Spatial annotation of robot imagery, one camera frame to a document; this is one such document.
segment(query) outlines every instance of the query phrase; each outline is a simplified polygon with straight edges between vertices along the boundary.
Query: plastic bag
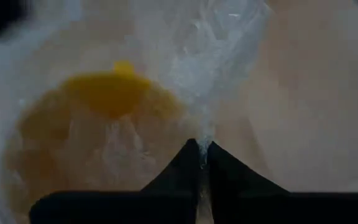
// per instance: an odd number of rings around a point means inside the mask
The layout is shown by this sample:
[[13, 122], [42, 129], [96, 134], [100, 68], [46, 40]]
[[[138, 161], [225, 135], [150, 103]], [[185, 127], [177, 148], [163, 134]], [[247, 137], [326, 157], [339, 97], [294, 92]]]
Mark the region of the plastic bag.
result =
[[[168, 156], [147, 166], [155, 169], [153, 175], [158, 173], [185, 139], [197, 137], [205, 141], [205, 136], [213, 135], [208, 105], [223, 90], [230, 90], [246, 77], [268, 12], [264, 2], [258, 0], [34, 2], [32, 19], [12, 30], [10, 39], [0, 40], [0, 158], [7, 142], [16, 139], [20, 144], [22, 139], [15, 129], [17, 121], [42, 95], [73, 75], [110, 70], [113, 62], [129, 60], [138, 74], [170, 90], [187, 108], [183, 119], [174, 123], [159, 126], [152, 118], [143, 119], [148, 121], [142, 126], [148, 127], [145, 133], [166, 130], [157, 132], [166, 135], [159, 136], [162, 141], [153, 143], [172, 150], [163, 151]], [[77, 126], [74, 129], [83, 130], [77, 138], [86, 138], [92, 130], [97, 133], [105, 129], [99, 118], [84, 114], [79, 114], [84, 123], [73, 123]], [[86, 124], [94, 125], [94, 129], [81, 128], [89, 127]], [[123, 129], [128, 137], [131, 125], [126, 118], [111, 124], [110, 142], [117, 141]], [[75, 156], [81, 155], [65, 152], [62, 158], [70, 158], [73, 167], [80, 169]], [[141, 157], [135, 161], [132, 168], [144, 169], [142, 164], [137, 164], [144, 161]], [[155, 163], [160, 164], [158, 169], [153, 166]], [[124, 168], [108, 167], [114, 171]], [[21, 181], [14, 171], [8, 174]], [[147, 176], [143, 182], [152, 178], [148, 172], [139, 175]], [[97, 189], [98, 180], [93, 183], [87, 188]], [[0, 222], [13, 222], [13, 216], [0, 193]], [[26, 222], [25, 216], [22, 213], [15, 219]]]

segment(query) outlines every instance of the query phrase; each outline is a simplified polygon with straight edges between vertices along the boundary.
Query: plastic wrap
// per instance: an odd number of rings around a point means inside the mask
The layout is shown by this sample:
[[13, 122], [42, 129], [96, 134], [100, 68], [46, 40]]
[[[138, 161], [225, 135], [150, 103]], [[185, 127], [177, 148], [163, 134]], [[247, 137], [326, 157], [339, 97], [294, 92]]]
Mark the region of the plastic wrap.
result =
[[[120, 170], [127, 169], [141, 179], [133, 184], [123, 178], [120, 190], [138, 189], [152, 179], [187, 138], [208, 142], [206, 136], [213, 135], [208, 105], [246, 77], [269, 12], [258, 0], [35, 1], [33, 10], [29, 21], [0, 40], [0, 165], [1, 152], [9, 144], [22, 144], [17, 123], [37, 107], [42, 95], [68, 77], [110, 70], [113, 62], [129, 60], [138, 74], [172, 92], [186, 109], [172, 122], [142, 117], [140, 129], [153, 138], [151, 143], [157, 145], [153, 147], [170, 151], [147, 159], [136, 152], [108, 156], [103, 170], [125, 176]], [[80, 189], [100, 189], [99, 183], [109, 180], [90, 170], [88, 175], [78, 162], [87, 155], [74, 149], [94, 147], [83, 140], [90, 134], [97, 139], [97, 133], [108, 140], [103, 146], [114, 144], [125, 153], [141, 149], [145, 140], [126, 117], [110, 123], [106, 132], [101, 118], [86, 113], [76, 115], [81, 122], [73, 121], [70, 131], [81, 131], [70, 135], [60, 158], [71, 164], [73, 174], [89, 177]], [[120, 145], [122, 139], [126, 144]], [[90, 166], [99, 170], [100, 164]], [[3, 169], [0, 173], [21, 181], [15, 170]], [[25, 214], [21, 215], [16, 221], [25, 223]], [[0, 222], [15, 222], [4, 194], [0, 194]]]

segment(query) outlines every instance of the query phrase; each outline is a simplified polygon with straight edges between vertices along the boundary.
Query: clear plastic bag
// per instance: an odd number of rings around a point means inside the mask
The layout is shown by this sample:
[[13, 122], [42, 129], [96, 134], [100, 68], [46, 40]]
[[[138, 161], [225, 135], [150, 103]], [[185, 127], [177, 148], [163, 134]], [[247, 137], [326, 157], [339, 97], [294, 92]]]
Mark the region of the clear plastic bag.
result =
[[[158, 121], [152, 122], [152, 118], [143, 120], [149, 121], [142, 124], [148, 127], [144, 133], [166, 130], [157, 132], [166, 134], [161, 136], [164, 140], [154, 143], [160, 144], [160, 148], [175, 149], [169, 156], [160, 158], [162, 161], [153, 162], [159, 158], [149, 158], [145, 164], [141, 164], [145, 160], [137, 154], [126, 155], [134, 159], [134, 165], [130, 165], [134, 171], [155, 169], [139, 173], [143, 182], [169, 162], [186, 138], [202, 141], [213, 133], [208, 126], [208, 105], [245, 79], [269, 13], [265, 3], [259, 0], [34, 1], [33, 10], [30, 21], [12, 30], [9, 39], [0, 40], [0, 165], [7, 142], [16, 139], [20, 144], [23, 140], [16, 135], [17, 121], [42, 95], [75, 74], [110, 70], [113, 62], [129, 60], [138, 74], [170, 90], [186, 106], [180, 121], [156, 126]], [[99, 118], [88, 116], [87, 119], [81, 121], [100, 124]], [[120, 130], [131, 133], [131, 127], [125, 118], [111, 124], [110, 144], [119, 142]], [[105, 127], [94, 129], [100, 131]], [[131, 138], [132, 146], [136, 146], [136, 138]], [[71, 158], [73, 169], [80, 169], [75, 156], [81, 155], [70, 150], [64, 153], [62, 158]], [[158, 169], [153, 166], [155, 163], [160, 164]], [[124, 168], [103, 169], [116, 172]], [[21, 178], [14, 171], [5, 175], [18, 181]], [[87, 187], [98, 188], [98, 181], [90, 180], [92, 184]], [[0, 221], [14, 222], [5, 201], [0, 193]]]

